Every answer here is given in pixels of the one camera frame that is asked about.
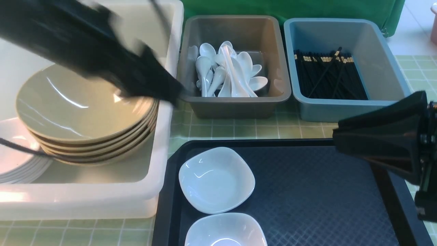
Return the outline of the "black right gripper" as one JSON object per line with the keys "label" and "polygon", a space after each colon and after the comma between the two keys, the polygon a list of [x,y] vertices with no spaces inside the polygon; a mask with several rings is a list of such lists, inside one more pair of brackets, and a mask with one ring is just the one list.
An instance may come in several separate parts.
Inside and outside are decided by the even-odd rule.
{"label": "black right gripper", "polygon": [[384,167],[419,190],[414,196],[420,220],[437,219],[436,102],[425,91],[338,122],[337,151]]}

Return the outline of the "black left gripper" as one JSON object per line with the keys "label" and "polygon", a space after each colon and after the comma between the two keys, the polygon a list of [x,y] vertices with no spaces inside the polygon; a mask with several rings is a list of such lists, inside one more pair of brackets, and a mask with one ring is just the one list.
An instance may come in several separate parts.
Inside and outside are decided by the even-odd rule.
{"label": "black left gripper", "polygon": [[116,14],[77,0],[2,0],[1,38],[84,78],[102,78],[125,97],[152,97],[177,106],[184,87],[139,41],[139,54],[114,32]]}

